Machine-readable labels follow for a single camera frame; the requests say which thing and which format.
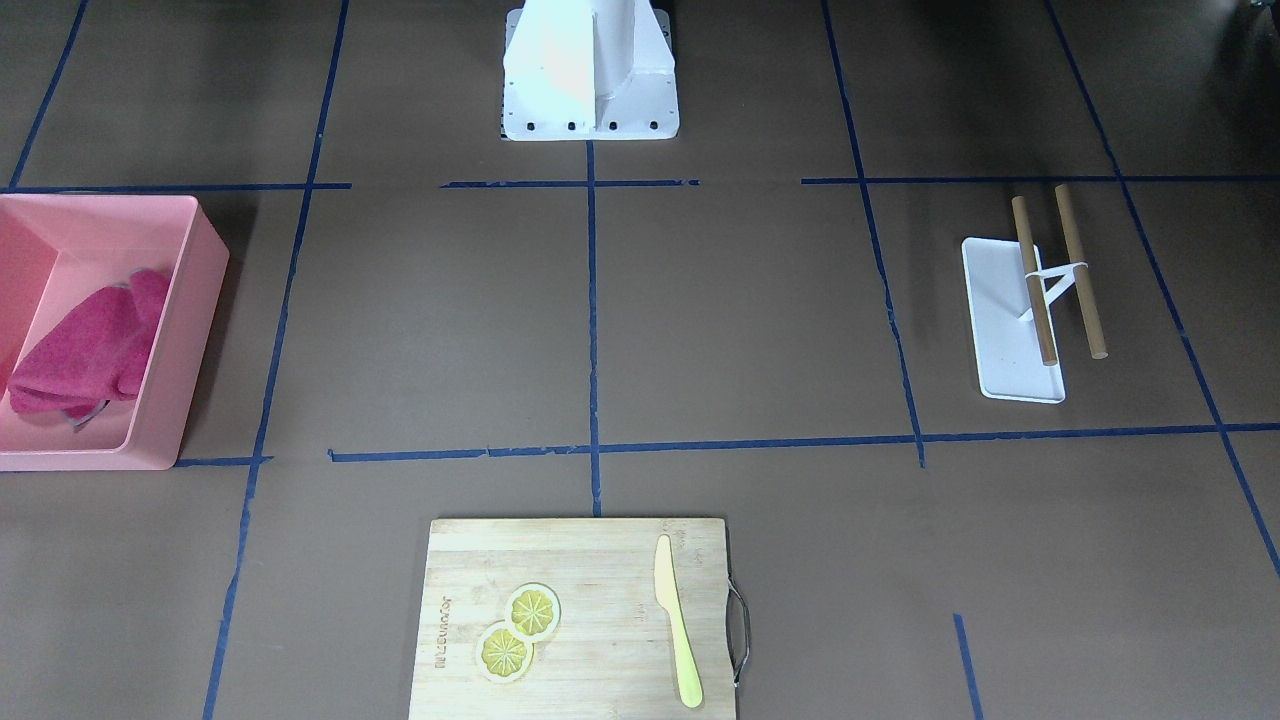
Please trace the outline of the magenta cleaning cloth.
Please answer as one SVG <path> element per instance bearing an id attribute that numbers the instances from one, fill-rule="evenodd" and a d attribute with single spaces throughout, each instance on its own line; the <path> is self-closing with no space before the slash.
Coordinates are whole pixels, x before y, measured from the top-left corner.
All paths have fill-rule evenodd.
<path id="1" fill-rule="evenodd" d="M 169 290 L 168 275 L 137 268 L 77 304 L 17 364 L 6 384 L 13 411 L 56 413 L 79 428 L 137 400 Z"/>

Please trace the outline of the lemon slice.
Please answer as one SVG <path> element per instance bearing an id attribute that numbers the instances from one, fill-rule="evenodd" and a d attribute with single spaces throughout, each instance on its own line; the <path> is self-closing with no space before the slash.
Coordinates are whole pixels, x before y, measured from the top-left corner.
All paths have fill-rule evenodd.
<path id="1" fill-rule="evenodd" d="M 481 676 L 495 684 L 522 679 L 532 666 L 535 644 L 515 634 L 504 623 L 494 623 L 479 637 L 475 659 Z"/>
<path id="2" fill-rule="evenodd" d="M 530 582 L 515 588 L 506 602 L 507 630 L 529 643 L 540 643 L 553 635 L 561 624 L 562 606 L 556 591 L 547 584 Z"/>

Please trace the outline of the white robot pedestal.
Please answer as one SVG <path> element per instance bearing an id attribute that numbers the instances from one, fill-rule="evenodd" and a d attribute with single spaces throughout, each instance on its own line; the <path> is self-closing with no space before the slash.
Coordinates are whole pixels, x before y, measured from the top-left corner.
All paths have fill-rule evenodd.
<path id="1" fill-rule="evenodd" d="M 504 41 L 508 141 L 678 135 L 671 1 L 526 1 L 507 13 Z"/>

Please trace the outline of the bamboo cutting board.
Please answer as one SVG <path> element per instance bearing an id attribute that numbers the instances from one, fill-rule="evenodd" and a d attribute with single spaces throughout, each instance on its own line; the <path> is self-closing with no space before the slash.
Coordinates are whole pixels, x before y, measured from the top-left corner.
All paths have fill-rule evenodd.
<path id="1" fill-rule="evenodd" d="M 671 538 L 678 596 L 704 691 L 678 697 L 668 616 L 653 580 Z M 717 518 L 436 519 L 425 556 L 411 719 L 733 719 L 732 582 Z M 559 626 L 527 674 L 495 684 L 477 670 L 481 633 L 504 623 L 511 592 L 556 591 Z"/>

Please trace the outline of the white towel rack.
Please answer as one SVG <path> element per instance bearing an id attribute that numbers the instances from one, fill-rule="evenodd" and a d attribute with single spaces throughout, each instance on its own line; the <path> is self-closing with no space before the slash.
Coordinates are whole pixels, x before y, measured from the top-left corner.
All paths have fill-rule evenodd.
<path id="1" fill-rule="evenodd" d="M 1015 240 L 961 242 L 975 373 L 987 398 L 1030 404 L 1066 398 L 1051 307 L 1068 292 L 1076 296 L 1091 356 L 1110 355 L 1073 196 L 1066 184 L 1056 186 L 1053 196 L 1068 251 L 1062 265 L 1042 263 L 1023 196 L 1011 201 Z"/>

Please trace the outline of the upper lemon slice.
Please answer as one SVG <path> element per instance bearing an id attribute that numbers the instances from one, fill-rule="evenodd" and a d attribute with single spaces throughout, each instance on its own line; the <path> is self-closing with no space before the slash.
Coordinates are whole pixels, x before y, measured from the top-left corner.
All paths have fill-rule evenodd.
<path id="1" fill-rule="evenodd" d="M 553 635 L 561 624 L 562 606 L 556 591 L 547 584 L 530 582 L 515 588 L 506 602 L 507 630 L 529 643 L 540 643 Z"/>

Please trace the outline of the yellow plastic knife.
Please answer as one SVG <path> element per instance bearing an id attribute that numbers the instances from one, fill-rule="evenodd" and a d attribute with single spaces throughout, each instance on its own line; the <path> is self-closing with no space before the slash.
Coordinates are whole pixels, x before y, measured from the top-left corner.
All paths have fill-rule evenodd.
<path id="1" fill-rule="evenodd" d="M 680 701 L 686 708 L 698 708 L 704 702 L 704 691 L 684 620 L 684 610 L 675 573 L 675 557 L 671 548 L 671 538 L 667 534 L 659 536 L 655 541 L 653 580 L 657 602 L 668 616 L 676 688 Z"/>

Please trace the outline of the lower lemon slice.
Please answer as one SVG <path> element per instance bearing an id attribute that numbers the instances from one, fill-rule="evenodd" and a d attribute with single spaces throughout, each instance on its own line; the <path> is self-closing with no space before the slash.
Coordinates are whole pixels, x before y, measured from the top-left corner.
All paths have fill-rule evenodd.
<path id="1" fill-rule="evenodd" d="M 535 644 L 515 634 L 504 623 L 494 623 L 479 637 L 475 659 L 481 676 L 495 684 L 522 679 L 532 666 Z"/>

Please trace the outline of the pink plastic bin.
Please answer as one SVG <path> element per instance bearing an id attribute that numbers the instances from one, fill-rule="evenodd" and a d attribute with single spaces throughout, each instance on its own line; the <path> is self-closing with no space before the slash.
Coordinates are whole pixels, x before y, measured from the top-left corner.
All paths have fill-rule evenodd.
<path id="1" fill-rule="evenodd" d="M 178 459 L 229 252 L 192 196 L 3 196 L 3 379 L 93 292 L 169 281 L 140 396 L 74 428 L 3 400 L 4 471 L 165 470 Z"/>

